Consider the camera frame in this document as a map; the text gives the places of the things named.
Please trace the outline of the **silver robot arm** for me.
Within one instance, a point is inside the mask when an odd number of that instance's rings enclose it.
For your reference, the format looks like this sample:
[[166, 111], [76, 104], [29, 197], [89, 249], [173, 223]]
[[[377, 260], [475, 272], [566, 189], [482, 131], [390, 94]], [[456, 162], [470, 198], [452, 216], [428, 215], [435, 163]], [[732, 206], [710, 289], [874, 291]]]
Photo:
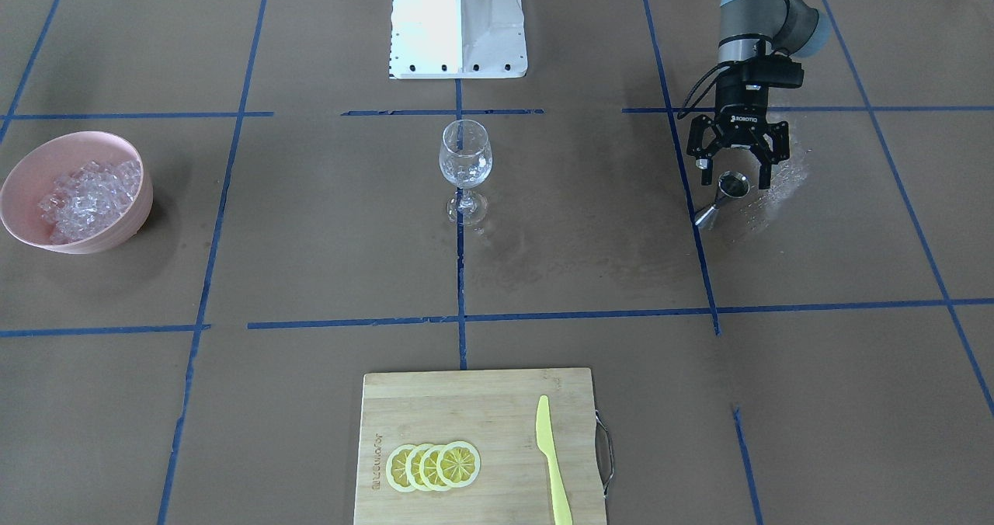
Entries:
[[709, 91], [713, 114], [693, 118], [686, 154], [700, 170], [700, 184], [714, 177], [714, 157], [725, 149], [748, 150], [759, 164], [757, 186], [769, 189], [773, 168], [791, 157], [791, 126], [771, 122], [771, 89], [799, 89], [805, 82], [800, 59], [827, 43], [829, 20], [805, 0], [721, 0], [718, 62], [700, 77], [681, 106], [684, 118]]

